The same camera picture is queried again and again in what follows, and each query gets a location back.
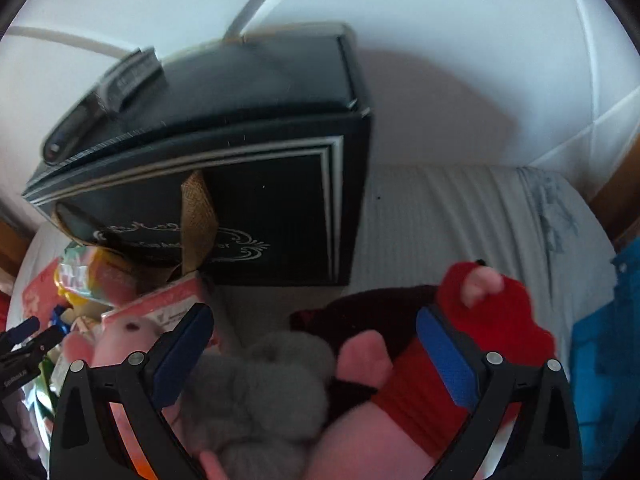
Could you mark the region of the black gift bag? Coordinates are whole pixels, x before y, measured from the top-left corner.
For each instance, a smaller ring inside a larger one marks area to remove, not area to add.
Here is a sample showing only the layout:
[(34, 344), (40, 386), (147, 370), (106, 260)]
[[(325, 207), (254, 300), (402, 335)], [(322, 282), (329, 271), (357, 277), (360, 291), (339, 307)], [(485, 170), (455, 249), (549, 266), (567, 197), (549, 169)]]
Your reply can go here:
[(23, 196), (75, 240), (229, 286), (352, 273), (373, 113), (342, 23), (138, 49), (44, 139)]

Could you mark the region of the pink pig plush red dress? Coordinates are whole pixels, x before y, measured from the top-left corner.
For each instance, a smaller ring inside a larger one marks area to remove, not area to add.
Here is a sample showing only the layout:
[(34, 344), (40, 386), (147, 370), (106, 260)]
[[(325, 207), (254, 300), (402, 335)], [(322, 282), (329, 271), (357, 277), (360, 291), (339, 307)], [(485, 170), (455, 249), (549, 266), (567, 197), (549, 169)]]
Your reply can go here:
[(335, 300), (308, 333), (337, 356), (328, 426), (307, 479), (421, 479), (472, 412), (471, 371), (421, 312), (440, 313), (485, 352), (541, 367), (553, 336), (534, 320), (526, 288), (489, 266), (460, 262), (436, 287), (383, 288)]

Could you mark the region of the small pink tissue pack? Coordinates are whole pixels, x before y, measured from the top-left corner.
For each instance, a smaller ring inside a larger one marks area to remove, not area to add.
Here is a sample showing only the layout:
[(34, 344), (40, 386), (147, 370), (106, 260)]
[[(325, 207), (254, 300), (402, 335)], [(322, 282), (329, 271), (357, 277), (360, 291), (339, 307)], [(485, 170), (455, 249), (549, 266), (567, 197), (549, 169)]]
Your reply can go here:
[(207, 303), (200, 274), (190, 273), (102, 315), (99, 345), (119, 353), (148, 351), (194, 304)]

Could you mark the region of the yellow cap bottle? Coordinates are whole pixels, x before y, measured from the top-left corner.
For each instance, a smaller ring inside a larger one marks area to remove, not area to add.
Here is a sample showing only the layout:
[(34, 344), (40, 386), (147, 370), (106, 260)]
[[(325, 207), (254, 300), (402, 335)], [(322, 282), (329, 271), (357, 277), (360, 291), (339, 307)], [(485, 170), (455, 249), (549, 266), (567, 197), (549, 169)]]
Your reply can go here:
[(96, 246), (68, 246), (54, 271), (54, 282), (75, 298), (119, 308), (137, 296), (134, 267), (120, 255)]

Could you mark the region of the grey white plush animal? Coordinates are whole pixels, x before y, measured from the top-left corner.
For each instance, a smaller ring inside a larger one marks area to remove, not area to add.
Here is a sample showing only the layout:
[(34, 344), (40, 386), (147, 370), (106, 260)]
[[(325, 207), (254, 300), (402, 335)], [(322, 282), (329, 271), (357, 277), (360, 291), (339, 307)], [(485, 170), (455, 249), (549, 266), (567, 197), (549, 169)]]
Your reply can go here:
[(204, 352), (180, 399), (183, 442), (229, 479), (299, 479), (328, 414), (335, 356), (302, 332), (263, 336), (242, 356)]

